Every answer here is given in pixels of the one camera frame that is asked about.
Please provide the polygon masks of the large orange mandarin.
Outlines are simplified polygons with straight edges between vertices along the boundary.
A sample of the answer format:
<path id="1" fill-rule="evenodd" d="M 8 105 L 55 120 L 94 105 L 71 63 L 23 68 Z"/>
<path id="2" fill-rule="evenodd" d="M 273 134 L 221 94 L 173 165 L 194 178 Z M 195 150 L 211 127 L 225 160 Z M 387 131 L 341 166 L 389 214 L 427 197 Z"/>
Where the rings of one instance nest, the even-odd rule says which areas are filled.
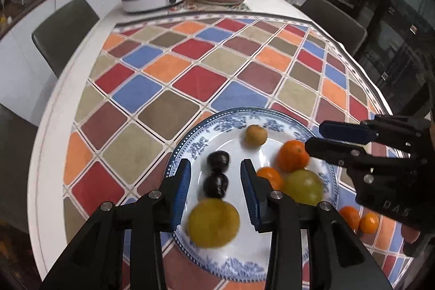
<path id="1" fill-rule="evenodd" d="M 352 206 L 344 206 L 339 211 L 339 214 L 344 219 L 344 221 L 349 225 L 352 231 L 356 232 L 360 224 L 359 211 Z"/>

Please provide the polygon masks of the large yellow-green fruit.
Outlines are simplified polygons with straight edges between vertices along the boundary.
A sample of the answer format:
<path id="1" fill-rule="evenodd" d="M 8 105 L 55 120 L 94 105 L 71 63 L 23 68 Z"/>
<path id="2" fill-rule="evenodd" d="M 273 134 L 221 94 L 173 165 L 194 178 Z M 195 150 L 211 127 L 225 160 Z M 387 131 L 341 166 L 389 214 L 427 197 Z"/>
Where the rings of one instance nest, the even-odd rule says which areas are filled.
<path id="1" fill-rule="evenodd" d="M 321 178 L 314 172 L 299 169 L 284 178 L 282 192 L 295 202 L 316 206 L 323 200 L 324 185 Z"/>

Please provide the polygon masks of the small orange mandarin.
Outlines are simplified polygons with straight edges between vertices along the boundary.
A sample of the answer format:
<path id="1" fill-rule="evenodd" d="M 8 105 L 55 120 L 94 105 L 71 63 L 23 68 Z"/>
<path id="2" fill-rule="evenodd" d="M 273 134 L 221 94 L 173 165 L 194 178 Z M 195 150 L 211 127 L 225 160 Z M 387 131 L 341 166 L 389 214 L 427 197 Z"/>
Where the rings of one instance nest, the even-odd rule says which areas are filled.
<path id="1" fill-rule="evenodd" d="M 257 176 L 268 180 L 273 190 L 281 190 L 284 185 L 284 181 L 280 173 L 270 166 L 265 166 L 258 169 Z"/>
<path id="2" fill-rule="evenodd" d="M 359 224 L 359 229 L 362 233 L 373 234 L 377 232 L 379 227 L 379 218 L 376 213 L 368 212 L 362 216 Z"/>

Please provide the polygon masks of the yellow round fruit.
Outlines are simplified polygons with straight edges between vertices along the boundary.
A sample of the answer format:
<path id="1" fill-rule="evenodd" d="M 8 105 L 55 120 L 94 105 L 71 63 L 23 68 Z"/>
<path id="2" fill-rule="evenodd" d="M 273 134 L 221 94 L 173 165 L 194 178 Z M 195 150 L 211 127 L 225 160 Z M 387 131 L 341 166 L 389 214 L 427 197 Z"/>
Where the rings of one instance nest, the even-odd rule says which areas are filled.
<path id="1" fill-rule="evenodd" d="M 219 248 L 227 245 L 240 228 L 237 209 L 221 199 L 202 199 L 189 213 L 187 232 L 190 240 L 200 248 Z"/>

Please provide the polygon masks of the small brown longan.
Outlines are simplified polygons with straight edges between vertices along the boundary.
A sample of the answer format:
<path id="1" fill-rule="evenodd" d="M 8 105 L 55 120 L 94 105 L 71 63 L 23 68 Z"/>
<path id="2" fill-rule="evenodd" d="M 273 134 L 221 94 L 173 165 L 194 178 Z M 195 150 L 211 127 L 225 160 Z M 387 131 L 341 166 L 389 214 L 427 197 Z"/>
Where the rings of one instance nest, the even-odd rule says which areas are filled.
<path id="1" fill-rule="evenodd" d="M 246 128 L 245 143 L 254 148 L 262 146 L 268 139 L 268 133 L 265 128 L 252 124 Z"/>

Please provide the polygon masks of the dark plum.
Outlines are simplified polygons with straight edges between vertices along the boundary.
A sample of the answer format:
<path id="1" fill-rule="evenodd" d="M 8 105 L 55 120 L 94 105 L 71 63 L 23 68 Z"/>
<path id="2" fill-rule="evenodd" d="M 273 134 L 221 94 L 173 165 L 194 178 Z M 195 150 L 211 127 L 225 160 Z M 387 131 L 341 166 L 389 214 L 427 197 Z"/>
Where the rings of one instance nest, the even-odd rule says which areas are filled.
<path id="1" fill-rule="evenodd" d="M 208 155 L 206 162 L 213 173 L 225 173 L 229 168 L 230 156 L 224 150 L 218 150 Z"/>
<path id="2" fill-rule="evenodd" d="M 203 191 L 207 198 L 223 199 L 229 185 L 224 173 L 212 173 L 203 182 Z"/>

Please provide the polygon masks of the blue and white plate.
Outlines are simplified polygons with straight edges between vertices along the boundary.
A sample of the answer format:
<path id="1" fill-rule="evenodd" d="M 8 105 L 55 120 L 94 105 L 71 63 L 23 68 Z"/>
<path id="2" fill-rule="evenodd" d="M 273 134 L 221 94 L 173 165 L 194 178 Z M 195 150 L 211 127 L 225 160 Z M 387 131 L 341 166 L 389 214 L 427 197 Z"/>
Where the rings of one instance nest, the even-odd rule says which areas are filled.
<path id="1" fill-rule="evenodd" d="M 245 143 L 246 128 L 259 125 L 268 133 L 267 141 L 258 147 Z M 240 163 L 249 159 L 255 169 L 274 166 L 279 149 L 286 141 L 305 142 L 314 134 L 302 123 L 284 113 L 261 107 L 237 107 L 216 113 L 193 127 L 179 142 L 167 162 L 165 177 L 176 173 L 181 160 L 191 164 L 191 179 L 182 220 L 172 236 L 179 249 L 202 269 L 231 281 L 253 283 L 264 281 L 267 274 L 271 234 L 257 233 L 251 224 L 240 181 Z M 191 210 L 205 197 L 203 182 L 209 174 L 206 158 L 224 150 L 230 155 L 229 188 L 224 200 L 240 216 L 237 236 L 227 245 L 214 249 L 196 247 L 187 234 Z"/>

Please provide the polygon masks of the dark chair right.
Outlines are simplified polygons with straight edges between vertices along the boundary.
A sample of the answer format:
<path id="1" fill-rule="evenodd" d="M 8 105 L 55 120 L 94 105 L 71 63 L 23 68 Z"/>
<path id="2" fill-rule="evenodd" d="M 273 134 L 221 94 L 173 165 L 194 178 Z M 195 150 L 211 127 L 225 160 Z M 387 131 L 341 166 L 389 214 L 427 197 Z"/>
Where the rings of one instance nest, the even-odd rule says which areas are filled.
<path id="1" fill-rule="evenodd" d="M 306 0 L 300 10 L 354 56 L 367 37 L 367 31 L 354 18 L 327 0 Z"/>

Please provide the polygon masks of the dark chair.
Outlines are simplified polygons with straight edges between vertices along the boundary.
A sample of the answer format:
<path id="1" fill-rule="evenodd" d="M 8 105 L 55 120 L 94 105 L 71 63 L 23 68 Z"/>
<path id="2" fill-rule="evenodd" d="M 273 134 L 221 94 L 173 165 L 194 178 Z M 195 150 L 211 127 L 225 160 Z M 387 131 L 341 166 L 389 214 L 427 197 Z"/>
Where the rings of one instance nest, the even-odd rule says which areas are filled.
<path id="1" fill-rule="evenodd" d="M 1 106 L 1 220 L 28 233 L 27 183 L 38 128 Z"/>
<path id="2" fill-rule="evenodd" d="M 300 10 L 354 56 L 367 37 L 367 31 L 354 18 L 327 0 L 306 0 Z"/>
<path id="3" fill-rule="evenodd" d="M 72 0 L 51 14 L 32 33 L 32 42 L 56 77 L 99 21 L 86 0 Z"/>

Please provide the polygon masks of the dark chair near left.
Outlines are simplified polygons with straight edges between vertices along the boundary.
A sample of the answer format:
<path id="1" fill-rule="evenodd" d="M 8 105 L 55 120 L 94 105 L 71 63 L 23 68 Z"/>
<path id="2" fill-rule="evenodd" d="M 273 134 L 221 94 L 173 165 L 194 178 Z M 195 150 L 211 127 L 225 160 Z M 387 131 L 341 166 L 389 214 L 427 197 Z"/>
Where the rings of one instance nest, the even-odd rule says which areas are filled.
<path id="1" fill-rule="evenodd" d="M 38 128 L 1 106 L 1 220 L 28 233 L 27 183 Z"/>

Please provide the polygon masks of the colorful checkered tablecloth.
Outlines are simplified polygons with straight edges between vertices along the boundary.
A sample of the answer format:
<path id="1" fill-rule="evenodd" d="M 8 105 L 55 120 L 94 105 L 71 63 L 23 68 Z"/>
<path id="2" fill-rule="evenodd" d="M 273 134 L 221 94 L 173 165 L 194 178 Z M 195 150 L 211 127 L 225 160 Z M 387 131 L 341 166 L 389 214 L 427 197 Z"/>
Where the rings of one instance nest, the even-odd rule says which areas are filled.
<path id="1" fill-rule="evenodd" d="M 255 13 L 175 15 L 117 26 L 88 75 L 63 177 L 66 237 L 104 201 L 158 188 L 180 140 L 224 110 L 261 107 L 316 135 L 388 107 L 313 24 Z"/>

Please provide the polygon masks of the dark chair far left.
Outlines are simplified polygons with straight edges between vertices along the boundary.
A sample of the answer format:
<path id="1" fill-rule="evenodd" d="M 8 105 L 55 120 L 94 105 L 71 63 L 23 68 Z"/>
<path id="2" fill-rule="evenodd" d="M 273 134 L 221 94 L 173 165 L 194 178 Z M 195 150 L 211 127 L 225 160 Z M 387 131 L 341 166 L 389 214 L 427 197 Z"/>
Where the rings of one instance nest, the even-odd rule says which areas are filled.
<path id="1" fill-rule="evenodd" d="M 56 77 L 99 21 L 86 0 L 72 0 L 51 14 L 32 33 L 32 42 Z"/>

